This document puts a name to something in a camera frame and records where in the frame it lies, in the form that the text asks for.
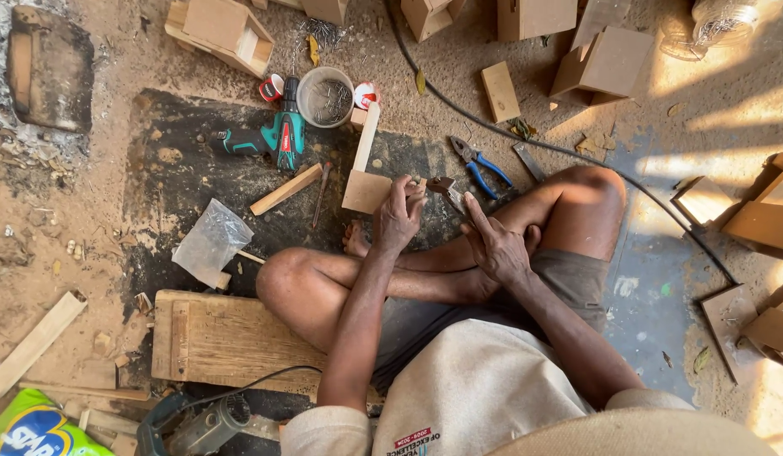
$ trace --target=man's hand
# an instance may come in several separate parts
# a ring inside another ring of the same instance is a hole
[[[420,230],[426,201],[426,189],[413,182],[410,175],[395,179],[388,199],[375,210],[373,247],[399,254]]]
[[[524,236],[508,231],[495,218],[488,218],[470,192],[465,192],[465,206],[476,228],[463,223],[460,229],[468,238],[473,259],[481,270],[506,287],[526,278],[532,270]]]

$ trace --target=green bag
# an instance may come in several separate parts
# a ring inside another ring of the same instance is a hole
[[[0,456],[113,456],[36,389],[23,389],[0,414]]]

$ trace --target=shorts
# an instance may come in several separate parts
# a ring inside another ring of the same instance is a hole
[[[571,310],[602,333],[601,306],[609,262],[558,249],[540,249],[529,259],[533,271]],[[479,305],[452,306],[418,299],[388,298],[383,305],[380,343],[371,385],[385,396],[397,374],[443,329],[467,319],[523,329],[543,342],[535,319],[503,287]]]

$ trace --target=blue-handled pliers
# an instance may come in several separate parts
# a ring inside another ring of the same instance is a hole
[[[481,190],[484,190],[485,193],[487,193],[487,195],[490,198],[494,200],[498,200],[498,196],[496,196],[496,193],[490,190],[490,187],[488,187],[484,179],[481,178],[481,173],[479,173],[479,167],[476,166],[477,162],[480,165],[486,167],[488,170],[498,174],[498,177],[501,178],[502,181],[507,183],[508,187],[512,187],[512,181],[510,181],[510,178],[507,177],[504,171],[499,170],[498,166],[485,160],[485,158],[481,156],[481,152],[471,148],[470,145],[466,143],[464,140],[461,140],[456,136],[451,136],[451,144],[453,145],[453,150],[457,151],[459,156],[462,157],[463,160],[465,160],[465,163],[467,163],[467,165],[465,165],[465,168],[468,168],[470,172],[473,173],[473,177],[476,178],[476,182],[478,182],[479,187],[481,187]]]

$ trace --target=cordless drill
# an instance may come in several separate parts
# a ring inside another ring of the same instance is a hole
[[[298,83],[295,76],[285,81],[285,94],[273,122],[265,123],[258,130],[228,128],[217,131],[211,134],[209,145],[215,150],[240,155],[267,153],[280,170],[297,170],[304,151],[304,118],[296,104]]]

